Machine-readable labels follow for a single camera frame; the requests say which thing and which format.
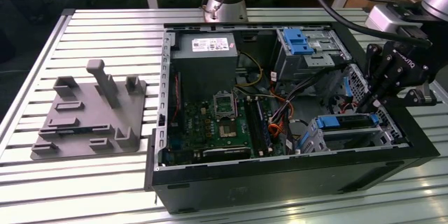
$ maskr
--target metal slotted table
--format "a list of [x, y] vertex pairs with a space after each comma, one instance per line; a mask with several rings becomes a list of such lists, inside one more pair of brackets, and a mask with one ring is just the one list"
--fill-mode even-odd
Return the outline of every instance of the metal slotted table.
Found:
[[[339, 11], [363, 24], [360, 9]], [[252, 22], [327, 22], [321, 9], [249, 9]], [[441, 156], [367, 191], [169, 215], [143, 191], [147, 144], [156, 122], [164, 23], [200, 23], [196, 9], [77, 10], [63, 15], [0, 125], [0, 223], [397, 223], [448, 218], [448, 95], [432, 84], [435, 107], [409, 108]], [[365, 48], [377, 38], [355, 33]], [[84, 67], [101, 58], [116, 81], [148, 83], [143, 141], [133, 154], [32, 161], [31, 146], [56, 92], [57, 76], [93, 82]]]

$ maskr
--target blue clip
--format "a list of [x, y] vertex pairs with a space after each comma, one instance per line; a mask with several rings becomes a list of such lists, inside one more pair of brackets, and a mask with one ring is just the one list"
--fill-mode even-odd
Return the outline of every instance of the blue clip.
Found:
[[305, 143], [308, 137], [309, 137], [309, 133], [307, 132], [305, 135], [303, 136], [303, 138], [301, 138], [299, 144], [297, 144], [296, 149], [300, 149], [300, 148], [301, 148], [301, 146], [303, 146], [303, 144]]
[[339, 124], [336, 116], [323, 116], [319, 118], [324, 124], [324, 127], [339, 127], [341, 126]]
[[351, 85], [348, 83], [348, 77], [344, 77], [344, 86], [345, 86], [345, 96], [347, 97], [353, 97], [352, 90], [351, 90]]
[[307, 38], [300, 29], [284, 29], [285, 42], [293, 55], [312, 55], [315, 49], [308, 45]]
[[317, 127], [321, 129], [324, 127], [324, 123], [321, 122], [320, 118], [316, 119]]
[[377, 126], [379, 123], [380, 123], [380, 119], [379, 119], [377, 115], [376, 114], [371, 114], [371, 119], [373, 121], [375, 126]]

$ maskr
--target gray plastic holder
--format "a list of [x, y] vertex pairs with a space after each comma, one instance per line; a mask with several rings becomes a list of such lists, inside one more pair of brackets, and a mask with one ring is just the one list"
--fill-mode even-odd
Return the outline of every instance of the gray plastic holder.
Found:
[[56, 79], [57, 95], [32, 146], [33, 160], [139, 150], [147, 83], [136, 76], [115, 83], [103, 60], [89, 60], [87, 71], [97, 84], [77, 84], [71, 76]]

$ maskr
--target sticker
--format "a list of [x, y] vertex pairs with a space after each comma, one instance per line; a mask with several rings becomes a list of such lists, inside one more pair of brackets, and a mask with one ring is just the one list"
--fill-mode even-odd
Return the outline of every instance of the sticker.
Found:
[[292, 150], [292, 142], [287, 140], [287, 147]]
[[271, 81], [277, 81], [277, 73], [276, 72], [271, 72]]
[[193, 52], [228, 51], [229, 43], [227, 38], [204, 38], [192, 40]]
[[309, 42], [308, 44], [309, 44], [311, 47], [320, 47], [319, 42]]

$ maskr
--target motherboard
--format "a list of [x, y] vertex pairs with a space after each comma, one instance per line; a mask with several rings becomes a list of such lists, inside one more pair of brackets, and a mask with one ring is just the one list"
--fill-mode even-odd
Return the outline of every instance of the motherboard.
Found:
[[239, 99], [217, 93], [213, 99], [184, 103], [181, 122], [169, 133], [167, 165], [187, 165], [283, 155], [273, 144], [267, 122], [268, 100]]

